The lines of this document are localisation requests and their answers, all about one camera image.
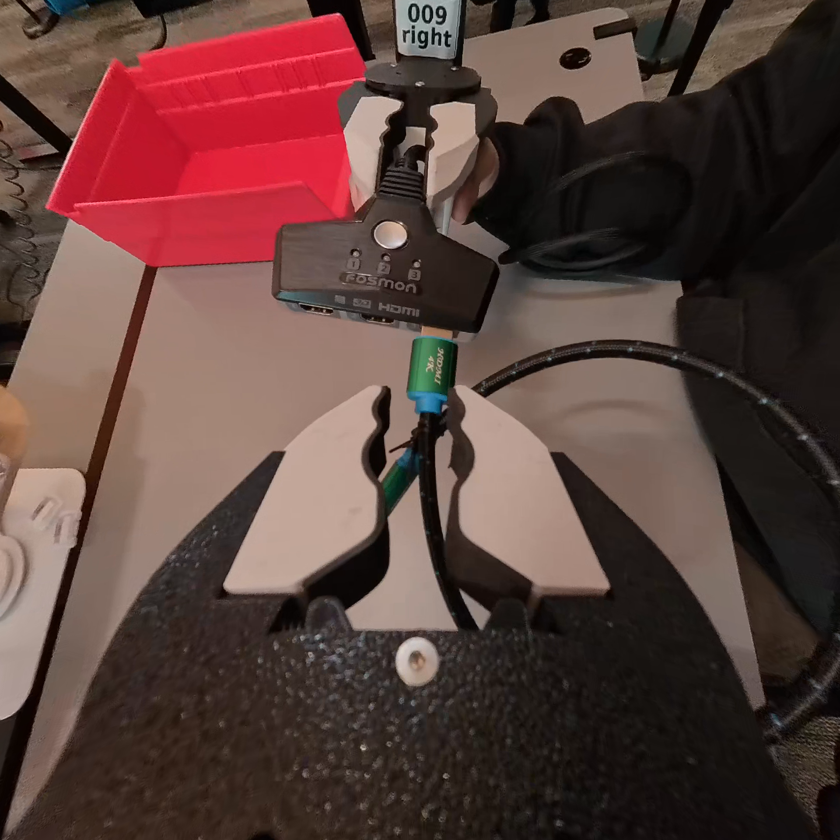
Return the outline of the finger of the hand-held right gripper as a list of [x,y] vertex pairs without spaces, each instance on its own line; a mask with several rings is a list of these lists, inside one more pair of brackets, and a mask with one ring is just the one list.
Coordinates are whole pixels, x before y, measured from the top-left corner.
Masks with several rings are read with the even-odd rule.
[[455,196],[476,164],[480,142],[496,121],[498,105],[488,88],[462,99],[425,98],[422,104],[426,112],[424,201],[436,230],[447,235]]
[[384,168],[392,162],[395,144],[404,138],[404,102],[356,81],[339,96],[338,107],[356,215],[376,193]]

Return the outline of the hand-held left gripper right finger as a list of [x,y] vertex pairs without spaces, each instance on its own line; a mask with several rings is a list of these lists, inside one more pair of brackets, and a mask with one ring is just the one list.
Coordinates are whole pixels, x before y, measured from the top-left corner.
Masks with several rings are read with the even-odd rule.
[[465,385],[449,392],[445,559],[456,588],[488,613],[529,617],[554,598],[611,590],[552,453],[523,423]]

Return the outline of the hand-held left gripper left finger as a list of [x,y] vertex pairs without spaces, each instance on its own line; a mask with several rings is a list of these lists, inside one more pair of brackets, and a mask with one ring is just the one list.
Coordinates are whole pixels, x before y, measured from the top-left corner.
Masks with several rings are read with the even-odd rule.
[[382,583],[391,398],[388,386],[370,385],[289,443],[224,580],[226,595],[279,595],[302,606],[328,596],[350,608]]

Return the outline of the black video switch box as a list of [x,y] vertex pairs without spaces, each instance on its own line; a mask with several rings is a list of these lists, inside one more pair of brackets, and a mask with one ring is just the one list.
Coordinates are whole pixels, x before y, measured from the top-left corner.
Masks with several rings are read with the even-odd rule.
[[289,309],[421,332],[482,327],[497,262],[441,233],[409,149],[349,220],[287,224],[276,237],[272,294]]

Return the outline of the person's right forearm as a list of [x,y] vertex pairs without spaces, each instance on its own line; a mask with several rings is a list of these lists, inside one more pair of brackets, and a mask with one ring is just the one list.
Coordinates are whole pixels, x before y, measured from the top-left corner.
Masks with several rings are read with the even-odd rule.
[[583,125],[567,193],[611,270],[694,285],[736,275],[838,282],[838,2],[696,93]]

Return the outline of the grey desk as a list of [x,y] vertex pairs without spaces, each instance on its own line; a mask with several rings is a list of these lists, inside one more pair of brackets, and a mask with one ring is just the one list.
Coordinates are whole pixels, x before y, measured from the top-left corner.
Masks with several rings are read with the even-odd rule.
[[2,838],[14,834],[60,761],[139,590],[125,559],[144,483],[136,452],[144,399],[131,373],[156,273],[68,222],[12,375],[31,420],[24,467],[75,469],[86,495],[33,686],[2,723]]
[[[576,100],[586,121],[599,119],[644,99],[632,36],[593,38],[594,26],[630,15],[635,9],[618,2],[595,2],[584,14],[471,39],[465,63],[493,90],[503,120],[524,120],[554,94]],[[560,67],[566,49],[589,45],[608,50],[603,65]],[[137,594],[264,457],[366,386],[392,389],[389,446],[415,424],[405,398],[410,335],[293,313],[273,301],[270,279],[270,263],[156,273],[131,373],[144,406],[136,449],[143,485],[125,555]],[[483,329],[458,352],[458,382],[472,385],[567,343],[676,343],[680,295],[674,283],[545,280],[509,266]],[[671,560],[707,610],[753,707],[763,705],[718,469],[680,373],[588,361],[529,377],[497,399],[570,456]],[[452,628],[429,567],[417,485],[395,510],[391,537],[390,569],[351,618],[369,628]]]

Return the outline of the person's right hand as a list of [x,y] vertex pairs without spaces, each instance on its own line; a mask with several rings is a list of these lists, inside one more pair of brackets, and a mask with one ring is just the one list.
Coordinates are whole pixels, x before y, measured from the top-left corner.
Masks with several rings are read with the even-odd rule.
[[458,189],[453,219],[490,232],[519,226],[537,199],[579,163],[584,128],[577,103],[561,97],[543,101],[522,123],[496,122]]

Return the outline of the red plastic bin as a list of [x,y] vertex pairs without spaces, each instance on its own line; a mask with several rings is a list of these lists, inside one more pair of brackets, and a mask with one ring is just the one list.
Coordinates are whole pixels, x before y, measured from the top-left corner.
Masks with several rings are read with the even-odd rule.
[[364,71],[339,14],[115,59],[46,208],[156,268],[270,261],[281,226],[353,212]]

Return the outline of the black chair base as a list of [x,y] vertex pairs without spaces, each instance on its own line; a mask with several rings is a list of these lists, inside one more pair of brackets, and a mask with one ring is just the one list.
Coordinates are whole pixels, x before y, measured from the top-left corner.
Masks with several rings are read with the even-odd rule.
[[670,1],[664,14],[641,24],[634,34],[643,80],[674,73],[669,98],[686,92],[711,35],[733,1],[703,1],[696,21],[680,12],[685,2]]

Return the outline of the person's black clothed torso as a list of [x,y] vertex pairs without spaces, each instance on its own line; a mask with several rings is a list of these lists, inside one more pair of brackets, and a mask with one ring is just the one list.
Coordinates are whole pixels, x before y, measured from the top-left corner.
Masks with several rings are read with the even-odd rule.
[[[838,466],[838,295],[816,280],[735,277],[677,303],[682,349],[741,375],[793,413]],[[838,479],[821,477],[767,406],[688,375],[689,396],[721,471],[736,543],[816,638],[838,618]]]

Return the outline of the white panel stand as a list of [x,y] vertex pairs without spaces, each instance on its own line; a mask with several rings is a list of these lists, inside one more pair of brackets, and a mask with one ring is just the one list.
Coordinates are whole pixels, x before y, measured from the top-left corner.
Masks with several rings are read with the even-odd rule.
[[21,469],[14,478],[1,528],[2,721],[33,689],[86,492],[76,469]]

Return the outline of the black table leg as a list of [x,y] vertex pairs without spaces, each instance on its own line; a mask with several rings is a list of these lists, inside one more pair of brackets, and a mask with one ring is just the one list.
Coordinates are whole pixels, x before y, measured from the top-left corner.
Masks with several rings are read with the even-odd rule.
[[71,137],[53,123],[5,77],[1,77],[1,103],[45,141],[56,154],[67,155],[70,152]]

